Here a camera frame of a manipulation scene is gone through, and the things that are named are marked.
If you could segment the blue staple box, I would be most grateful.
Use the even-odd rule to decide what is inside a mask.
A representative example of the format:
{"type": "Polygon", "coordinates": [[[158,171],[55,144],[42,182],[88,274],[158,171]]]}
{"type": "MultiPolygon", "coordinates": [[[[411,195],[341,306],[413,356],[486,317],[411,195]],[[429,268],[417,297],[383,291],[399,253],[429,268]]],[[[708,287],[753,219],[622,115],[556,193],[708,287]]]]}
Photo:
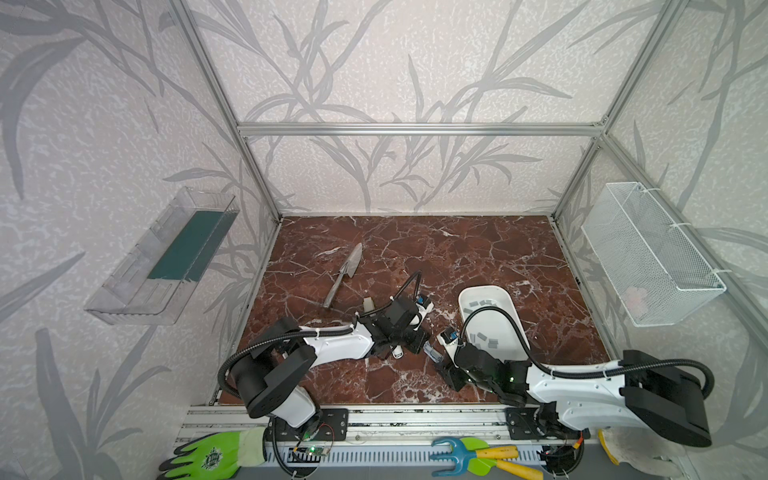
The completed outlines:
{"type": "Polygon", "coordinates": [[[424,343],[423,351],[435,364],[440,364],[443,361],[442,354],[438,352],[429,342],[424,343]]]}

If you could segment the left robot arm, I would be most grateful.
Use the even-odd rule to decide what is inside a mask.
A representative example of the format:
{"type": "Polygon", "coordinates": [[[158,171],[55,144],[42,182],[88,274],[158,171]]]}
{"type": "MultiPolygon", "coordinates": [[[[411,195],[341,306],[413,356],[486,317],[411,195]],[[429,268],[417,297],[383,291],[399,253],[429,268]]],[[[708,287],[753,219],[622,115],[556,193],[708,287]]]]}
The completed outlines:
{"type": "Polygon", "coordinates": [[[320,408],[300,386],[311,369],[341,360],[385,358],[399,350],[422,351],[430,333],[422,327],[433,309],[413,273],[387,304],[342,326],[310,328],[285,317],[226,359],[217,373],[220,389],[242,400],[252,418],[277,417],[300,428],[320,408]]]}

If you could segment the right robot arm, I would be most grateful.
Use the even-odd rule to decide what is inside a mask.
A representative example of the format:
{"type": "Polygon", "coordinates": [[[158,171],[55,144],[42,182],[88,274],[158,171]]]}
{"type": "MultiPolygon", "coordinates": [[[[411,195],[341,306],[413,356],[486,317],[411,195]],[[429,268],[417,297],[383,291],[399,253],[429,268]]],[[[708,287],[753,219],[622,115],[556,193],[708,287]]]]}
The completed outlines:
{"type": "Polygon", "coordinates": [[[537,428],[544,436],[647,428],[683,446],[711,446],[705,401],[715,378],[705,364],[626,350],[620,360],[603,364],[546,365],[533,358],[522,328],[506,310],[482,306],[467,319],[489,316],[505,319],[512,329],[516,359],[500,360],[476,346],[466,326],[448,328],[438,337],[447,353],[439,372],[451,388],[472,384],[508,407],[535,407],[537,428]]]}

